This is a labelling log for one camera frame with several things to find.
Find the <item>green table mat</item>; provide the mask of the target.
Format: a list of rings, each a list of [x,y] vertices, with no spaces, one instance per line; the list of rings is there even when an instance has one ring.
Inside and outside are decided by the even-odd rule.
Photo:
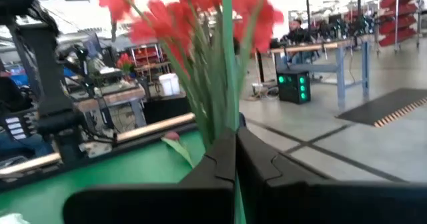
[[[30,224],[64,224],[63,205],[87,187],[135,183],[177,183],[189,164],[163,141],[0,194],[0,216],[22,214]]]

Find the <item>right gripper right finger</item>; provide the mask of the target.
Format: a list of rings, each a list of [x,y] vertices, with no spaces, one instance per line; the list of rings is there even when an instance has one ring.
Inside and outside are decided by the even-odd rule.
[[[247,224],[427,224],[427,185],[339,181],[245,127],[237,169]]]

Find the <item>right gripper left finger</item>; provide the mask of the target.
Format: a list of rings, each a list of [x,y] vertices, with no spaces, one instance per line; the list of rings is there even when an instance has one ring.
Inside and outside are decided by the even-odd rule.
[[[72,194],[64,224],[234,224],[236,134],[227,129],[178,183],[108,185]]]

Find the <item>blue-legged wooden workbench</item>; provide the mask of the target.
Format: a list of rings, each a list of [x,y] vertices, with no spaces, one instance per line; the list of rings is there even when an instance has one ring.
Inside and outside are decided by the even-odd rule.
[[[349,39],[331,41],[327,43],[310,43],[307,45],[294,45],[290,47],[279,47],[271,49],[270,53],[273,57],[273,62],[275,65],[282,62],[282,57],[285,57],[287,52],[298,53],[301,51],[327,51],[334,50],[336,61],[335,63],[329,64],[297,64],[290,65],[291,70],[298,71],[308,71],[311,73],[333,73],[336,75],[336,86],[337,86],[337,100],[338,108],[343,111],[346,105],[346,90],[361,85],[362,86],[362,95],[365,100],[369,98],[369,64],[370,64],[370,53],[369,45],[371,41],[371,35],[362,35],[358,37],[353,37]],[[352,49],[356,44],[360,44],[362,48],[362,77],[361,80],[355,81],[350,84],[346,84],[344,77],[344,51],[346,48]]]

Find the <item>black box with green lights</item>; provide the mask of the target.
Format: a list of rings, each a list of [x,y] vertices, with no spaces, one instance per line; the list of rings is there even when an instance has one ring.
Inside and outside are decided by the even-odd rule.
[[[310,76],[307,71],[284,70],[277,72],[280,101],[303,104],[311,101]]]

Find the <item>white container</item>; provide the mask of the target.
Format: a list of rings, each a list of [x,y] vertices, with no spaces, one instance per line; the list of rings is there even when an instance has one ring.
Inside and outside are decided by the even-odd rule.
[[[175,73],[160,75],[159,82],[165,96],[179,95],[181,93],[179,79]]]

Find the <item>red bin rack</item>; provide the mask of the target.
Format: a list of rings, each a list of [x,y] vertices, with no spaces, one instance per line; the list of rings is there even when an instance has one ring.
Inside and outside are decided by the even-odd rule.
[[[378,33],[379,46],[400,48],[403,41],[418,35],[415,24],[419,12],[418,0],[381,0]]]

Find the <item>red artificial flower bunch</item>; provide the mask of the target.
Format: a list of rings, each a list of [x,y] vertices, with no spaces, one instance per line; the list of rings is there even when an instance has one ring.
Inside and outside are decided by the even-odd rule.
[[[239,125],[250,57],[270,48],[283,14],[268,0],[99,0],[114,21],[131,17],[132,41],[156,40],[187,95],[205,146]]]

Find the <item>black floor mat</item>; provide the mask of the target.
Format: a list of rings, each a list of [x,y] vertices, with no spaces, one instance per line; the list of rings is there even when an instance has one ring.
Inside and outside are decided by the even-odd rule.
[[[346,111],[337,118],[384,127],[423,105],[427,105],[427,89],[401,88]]]

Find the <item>white artificial tulip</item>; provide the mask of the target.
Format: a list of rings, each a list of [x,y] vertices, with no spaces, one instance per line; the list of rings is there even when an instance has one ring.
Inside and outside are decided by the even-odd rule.
[[[30,222],[24,220],[22,214],[9,213],[0,216],[0,224],[30,224]]]

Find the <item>person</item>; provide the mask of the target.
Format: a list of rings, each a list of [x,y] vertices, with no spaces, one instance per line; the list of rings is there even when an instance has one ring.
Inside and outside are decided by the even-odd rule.
[[[281,38],[281,42],[288,45],[299,45],[301,43],[311,43],[312,38],[307,29],[302,28],[302,20],[294,19],[290,22],[290,31]]]
[[[24,100],[18,86],[11,79],[8,72],[0,60],[0,109],[5,108],[9,112],[17,112],[30,108],[31,102]],[[21,141],[12,140],[8,134],[0,127],[0,150],[30,150],[34,157],[41,157],[51,154],[53,147],[50,142],[46,142],[40,135],[32,135]]]

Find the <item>dark red artificial tulip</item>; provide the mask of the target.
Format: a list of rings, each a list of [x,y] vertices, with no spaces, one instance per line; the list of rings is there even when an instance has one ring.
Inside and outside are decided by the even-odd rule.
[[[187,148],[181,143],[180,136],[178,133],[168,132],[161,138],[161,140],[169,147],[171,147],[181,157],[183,157],[192,168],[194,168],[194,163],[191,159],[191,155]]]

